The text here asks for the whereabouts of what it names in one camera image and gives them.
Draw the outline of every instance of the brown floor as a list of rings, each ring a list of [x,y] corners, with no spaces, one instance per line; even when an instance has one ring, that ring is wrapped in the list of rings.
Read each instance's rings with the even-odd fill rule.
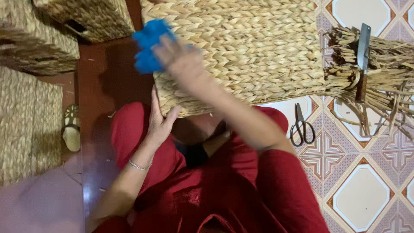
[[[135,29],[142,27],[139,1],[127,0]],[[102,189],[109,187],[118,173],[110,145],[111,116],[124,104],[149,104],[154,80],[139,75],[134,68],[138,52],[131,37],[95,45],[79,45],[80,61],[75,80],[79,93],[81,121],[84,216],[88,217]],[[183,143],[194,144],[210,137],[221,121],[201,115],[178,119],[173,129]]]

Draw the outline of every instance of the black scissors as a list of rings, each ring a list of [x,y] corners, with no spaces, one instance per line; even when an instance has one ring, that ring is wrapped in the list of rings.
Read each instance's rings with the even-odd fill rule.
[[[315,130],[313,126],[309,122],[306,122],[305,119],[303,118],[301,106],[299,104],[295,104],[295,116],[296,116],[296,122],[294,125],[292,125],[292,128],[290,128],[290,141],[292,142],[294,146],[301,146],[303,142],[306,142],[307,144],[313,143],[315,141]],[[301,128],[299,127],[299,122],[302,122],[303,133],[301,132]],[[308,125],[310,129],[312,130],[313,138],[311,141],[308,141],[306,138],[306,125]],[[293,129],[295,126],[299,133],[299,137],[301,139],[299,144],[296,144],[295,141],[293,140]]]

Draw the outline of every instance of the hand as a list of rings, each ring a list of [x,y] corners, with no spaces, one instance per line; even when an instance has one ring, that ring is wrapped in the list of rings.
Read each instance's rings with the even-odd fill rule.
[[[151,97],[151,114],[149,116],[149,127],[145,140],[156,145],[158,148],[167,139],[168,135],[170,135],[173,123],[177,119],[178,114],[180,114],[181,108],[180,106],[174,106],[164,119],[159,108],[155,85],[152,87]]]
[[[178,84],[198,98],[208,92],[215,83],[204,69],[200,51],[178,40],[172,41],[167,35],[161,36],[160,41],[161,45],[153,46],[152,51]]]

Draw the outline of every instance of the silver bracelet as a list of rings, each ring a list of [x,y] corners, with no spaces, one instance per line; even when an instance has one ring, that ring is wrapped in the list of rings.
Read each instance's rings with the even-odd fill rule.
[[[148,165],[148,167],[140,167],[140,166],[134,164],[131,160],[129,160],[128,163],[131,164],[131,166],[135,167],[136,169],[139,169],[139,170],[142,170],[142,171],[148,170],[148,168],[151,167],[151,165],[152,165],[152,162],[151,162],[151,164]]]

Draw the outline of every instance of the blue rag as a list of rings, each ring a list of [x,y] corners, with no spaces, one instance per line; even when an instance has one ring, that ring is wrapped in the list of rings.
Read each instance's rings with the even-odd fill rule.
[[[153,19],[148,21],[144,28],[135,32],[132,39],[138,43],[141,51],[135,55],[135,68],[141,74],[150,74],[157,71],[163,71],[163,65],[152,53],[151,47],[159,44],[159,37],[167,34],[172,40],[176,40],[170,27],[162,19]]]

